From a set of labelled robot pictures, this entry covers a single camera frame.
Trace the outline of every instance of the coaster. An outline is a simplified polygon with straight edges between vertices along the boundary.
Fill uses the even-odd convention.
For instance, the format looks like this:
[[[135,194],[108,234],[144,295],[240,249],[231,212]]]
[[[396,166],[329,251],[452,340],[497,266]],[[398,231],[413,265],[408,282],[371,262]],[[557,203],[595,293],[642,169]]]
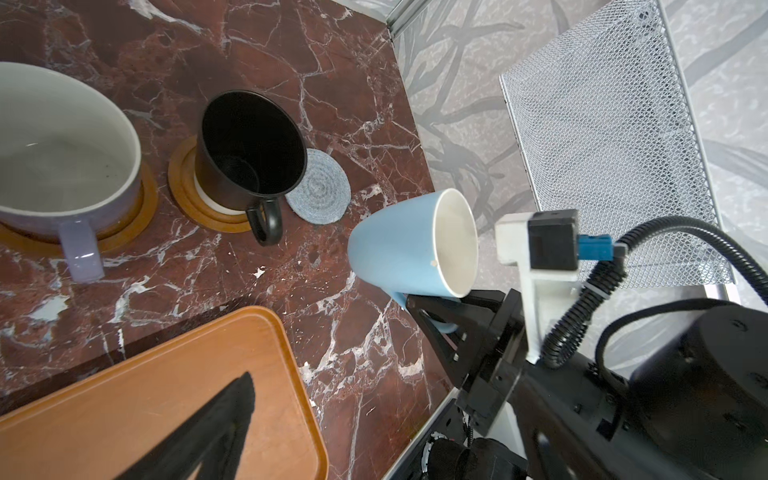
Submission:
[[[115,225],[97,232],[99,252],[123,247],[138,237],[149,225],[157,210],[157,181],[152,169],[146,162],[141,162],[141,191],[131,210]],[[34,237],[20,233],[0,223],[0,243],[24,253],[41,257],[64,258],[57,239]]]
[[[250,232],[245,214],[226,215],[208,207],[194,186],[197,137],[182,141],[170,156],[168,187],[182,212],[194,223],[223,233]]]
[[[327,153],[308,148],[306,173],[299,186],[286,194],[296,215],[316,225],[341,219],[352,200],[349,179]]]

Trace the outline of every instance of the mug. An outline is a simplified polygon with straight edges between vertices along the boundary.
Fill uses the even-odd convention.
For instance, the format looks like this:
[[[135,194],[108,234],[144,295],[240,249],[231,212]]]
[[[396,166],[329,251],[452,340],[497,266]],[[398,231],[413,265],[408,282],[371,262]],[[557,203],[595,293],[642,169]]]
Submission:
[[[0,62],[0,222],[61,242],[75,282],[104,276],[95,232],[135,205],[141,146],[123,111],[47,68]]]
[[[449,188],[374,213],[349,235],[353,272],[406,307],[406,295],[461,298],[478,269],[478,235],[467,200]]]
[[[215,211],[245,213],[261,245],[283,236],[279,199],[299,185],[306,147],[279,105],[252,91],[227,91],[210,101],[200,122],[195,188]]]

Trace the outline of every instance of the black mug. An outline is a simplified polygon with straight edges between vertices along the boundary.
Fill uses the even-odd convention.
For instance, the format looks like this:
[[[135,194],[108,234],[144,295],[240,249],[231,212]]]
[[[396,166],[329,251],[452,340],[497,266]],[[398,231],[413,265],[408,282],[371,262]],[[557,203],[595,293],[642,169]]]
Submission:
[[[305,170],[299,128],[269,98],[226,91],[205,107],[197,135],[197,182],[222,207],[245,210],[260,244],[280,241],[278,200],[299,185]]]

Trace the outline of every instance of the metal mesh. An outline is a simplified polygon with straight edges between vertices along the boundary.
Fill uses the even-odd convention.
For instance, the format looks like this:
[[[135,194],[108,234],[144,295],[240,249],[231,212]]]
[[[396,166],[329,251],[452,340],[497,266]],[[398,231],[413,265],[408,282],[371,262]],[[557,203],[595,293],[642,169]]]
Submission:
[[[541,210],[577,208],[582,233],[614,238],[664,215],[719,225],[656,2],[615,0],[501,80]],[[733,282],[721,255],[683,233],[647,241],[627,271],[624,287]]]

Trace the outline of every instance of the blue mug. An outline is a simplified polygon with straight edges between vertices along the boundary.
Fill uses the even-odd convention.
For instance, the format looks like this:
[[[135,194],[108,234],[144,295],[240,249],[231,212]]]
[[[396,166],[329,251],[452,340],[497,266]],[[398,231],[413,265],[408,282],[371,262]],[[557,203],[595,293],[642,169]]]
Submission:
[[[406,295],[461,298],[478,269],[478,234],[455,188],[404,200],[374,213],[349,235],[353,272],[403,308]]]

